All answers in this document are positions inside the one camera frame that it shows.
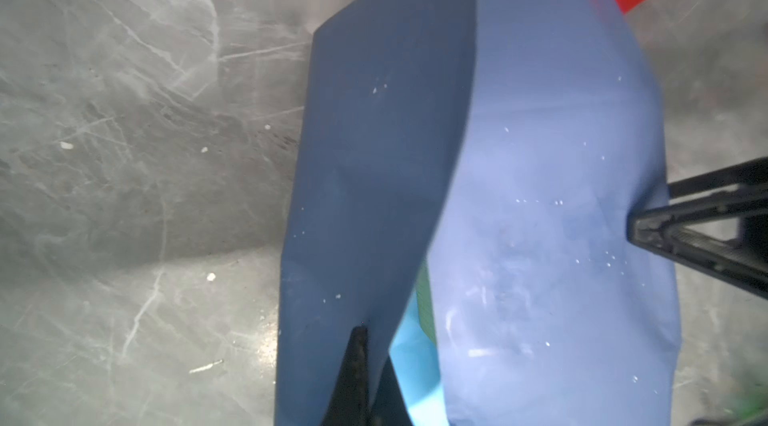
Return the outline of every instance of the scratched concrete surface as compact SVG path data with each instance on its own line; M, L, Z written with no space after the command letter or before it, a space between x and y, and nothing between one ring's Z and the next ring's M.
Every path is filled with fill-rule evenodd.
M0 0L0 424L271 422L311 35L350 1ZM766 1L629 16L673 179L768 152ZM679 277L676 426L768 381L768 306Z

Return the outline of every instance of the dark blue foam sheet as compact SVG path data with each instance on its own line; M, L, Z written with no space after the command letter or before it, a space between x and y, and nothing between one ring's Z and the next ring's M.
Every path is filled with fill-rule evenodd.
M670 421L662 103L613 0L479 0L472 108L428 263L455 426Z
M376 390L466 124L476 0L356 0L315 33L280 278L278 426L319 424L352 327Z

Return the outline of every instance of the black plastic bracket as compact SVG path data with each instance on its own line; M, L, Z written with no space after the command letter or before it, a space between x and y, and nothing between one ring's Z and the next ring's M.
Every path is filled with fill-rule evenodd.
M734 191L713 192L734 185ZM768 158L674 182L669 189L672 199L709 195L631 216L629 241L768 299ZM741 222L735 240L690 228L732 218Z

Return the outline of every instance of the green object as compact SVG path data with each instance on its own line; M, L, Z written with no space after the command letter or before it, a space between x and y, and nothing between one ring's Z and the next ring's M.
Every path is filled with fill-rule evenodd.
M432 310L432 290L429 288L429 270L427 261L422 263L416 278L416 304L418 306L418 324L421 325L424 334L433 343L437 344L435 334L435 313Z

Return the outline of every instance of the white debris speck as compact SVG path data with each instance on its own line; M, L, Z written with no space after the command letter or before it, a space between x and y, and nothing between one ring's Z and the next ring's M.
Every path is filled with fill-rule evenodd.
M208 364L206 364L205 366L200 366L199 368L191 369L191 370L190 370L190 374L199 373L199 372L201 372L201 371L208 371L208 370L209 370L209 369L211 369L213 366L215 366L215 365L217 365L217 364L221 364L221 363L223 363L223 362L224 362L224 360L223 360L223 359L220 359L220 360L218 360L218 361L214 361L214 362L212 362L212 363L208 363Z

